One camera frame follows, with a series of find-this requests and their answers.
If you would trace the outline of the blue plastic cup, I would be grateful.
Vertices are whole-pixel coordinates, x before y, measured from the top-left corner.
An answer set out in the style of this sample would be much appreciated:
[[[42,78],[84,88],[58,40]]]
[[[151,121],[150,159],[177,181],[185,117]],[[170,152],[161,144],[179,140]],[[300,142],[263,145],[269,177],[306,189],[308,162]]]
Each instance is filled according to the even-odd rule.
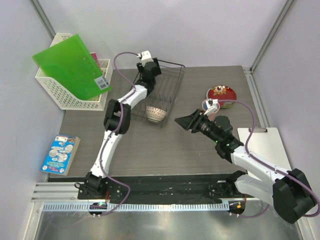
[[[211,105],[209,104],[209,102],[207,101],[207,100],[204,100],[203,102],[202,102],[202,109],[204,110],[204,111],[207,111],[208,109],[210,109],[211,108]]]

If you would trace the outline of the red floral plate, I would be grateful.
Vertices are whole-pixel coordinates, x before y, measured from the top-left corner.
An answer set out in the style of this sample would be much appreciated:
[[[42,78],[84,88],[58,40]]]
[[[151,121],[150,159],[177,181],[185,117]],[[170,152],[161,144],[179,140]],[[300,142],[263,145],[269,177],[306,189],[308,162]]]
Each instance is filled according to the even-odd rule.
[[[232,107],[237,99],[236,92],[229,86],[216,85],[211,87],[206,92],[207,99],[218,99],[218,103],[221,108]]]

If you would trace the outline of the patterned ceramic bowl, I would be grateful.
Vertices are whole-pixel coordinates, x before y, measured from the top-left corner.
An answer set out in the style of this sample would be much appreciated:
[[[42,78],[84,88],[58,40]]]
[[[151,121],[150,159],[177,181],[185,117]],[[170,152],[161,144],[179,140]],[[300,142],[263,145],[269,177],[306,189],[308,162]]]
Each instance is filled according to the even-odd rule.
[[[157,107],[146,106],[145,107],[146,117],[155,123],[161,122],[167,116],[167,112]]]

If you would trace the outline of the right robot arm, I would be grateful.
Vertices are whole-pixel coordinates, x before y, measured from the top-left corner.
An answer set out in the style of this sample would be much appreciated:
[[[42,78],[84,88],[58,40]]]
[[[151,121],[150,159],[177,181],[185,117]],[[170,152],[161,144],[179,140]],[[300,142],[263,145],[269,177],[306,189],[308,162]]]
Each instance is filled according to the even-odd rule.
[[[305,174],[295,168],[287,170],[261,159],[233,136],[233,127],[227,116],[210,121],[201,110],[174,120],[191,133],[202,133],[216,143],[217,154],[228,162],[246,169],[248,173],[232,175],[226,184],[226,193],[233,198],[250,195],[269,204],[286,222],[293,224],[308,212],[319,207],[320,200],[312,191]]]

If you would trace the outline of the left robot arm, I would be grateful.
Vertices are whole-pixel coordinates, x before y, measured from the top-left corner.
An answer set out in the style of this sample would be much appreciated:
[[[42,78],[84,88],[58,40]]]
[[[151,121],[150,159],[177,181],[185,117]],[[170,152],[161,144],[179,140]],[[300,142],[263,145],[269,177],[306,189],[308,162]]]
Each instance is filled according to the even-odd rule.
[[[122,136],[131,123],[131,110],[154,90],[161,68],[156,57],[142,59],[137,64],[139,79],[132,89],[119,99],[108,102],[104,117],[104,137],[96,161],[78,187],[79,199],[102,199],[107,194],[107,177],[110,164]]]

